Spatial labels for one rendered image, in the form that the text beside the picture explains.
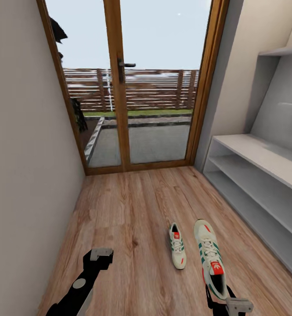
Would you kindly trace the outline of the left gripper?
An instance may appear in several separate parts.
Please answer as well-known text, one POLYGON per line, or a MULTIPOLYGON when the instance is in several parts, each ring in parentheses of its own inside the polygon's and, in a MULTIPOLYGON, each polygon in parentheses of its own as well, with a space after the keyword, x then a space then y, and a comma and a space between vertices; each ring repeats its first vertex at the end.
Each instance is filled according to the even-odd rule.
POLYGON ((112 264, 113 252, 110 255, 99 255, 100 257, 97 260, 91 261, 91 251, 92 250, 86 253, 83 257, 83 269, 92 268, 96 271, 98 276, 100 270, 107 270, 109 264, 112 264))

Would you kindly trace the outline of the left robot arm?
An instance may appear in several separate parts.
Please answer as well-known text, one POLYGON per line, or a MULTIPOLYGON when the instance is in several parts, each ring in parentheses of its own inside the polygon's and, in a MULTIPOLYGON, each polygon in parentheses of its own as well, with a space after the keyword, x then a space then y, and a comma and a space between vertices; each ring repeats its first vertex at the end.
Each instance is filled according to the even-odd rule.
POLYGON ((100 270, 112 264, 112 248, 92 248, 83 257, 83 269, 59 304, 54 303, 46 316, 84 316, 94 294, 94 282, 100 270))

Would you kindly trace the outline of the gym shoe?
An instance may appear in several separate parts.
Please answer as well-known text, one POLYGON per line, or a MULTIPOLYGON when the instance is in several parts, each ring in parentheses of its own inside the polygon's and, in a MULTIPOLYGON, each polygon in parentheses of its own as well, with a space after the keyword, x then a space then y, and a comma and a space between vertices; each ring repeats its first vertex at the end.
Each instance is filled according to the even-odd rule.
POLYGON ((216 297, 225 301, 226 276, 213 228, 206 220, 199 219, 194 225, 194 237, 200 250, 205 285, 216 297))
POLYGON ((178 270, 183 270, 186 266, 186 253, 184 250, 181 233, 176 223, 172 223, 169 230, 169 237, 172 246, 173 264, 178 270))

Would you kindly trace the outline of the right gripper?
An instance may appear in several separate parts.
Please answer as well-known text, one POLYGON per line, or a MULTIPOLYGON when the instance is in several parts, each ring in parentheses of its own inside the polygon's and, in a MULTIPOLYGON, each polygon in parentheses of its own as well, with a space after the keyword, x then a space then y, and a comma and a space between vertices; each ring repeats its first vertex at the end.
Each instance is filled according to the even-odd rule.
MULTIPOLYGON (((227 304, 218 304, 217 302, 213 302, 207 285, 205 286, 205 289, 206 289, 208 307, 210 309, 213 309, 213 316, 229 316, 228 311, 225 308, 227 304)), ((230 297, 235 298, 235 295, 229 286, 227 286, 227 290, 229 291, 230 297)), ((245 312, 238 312, 238 316, 245 316, 245 312)))

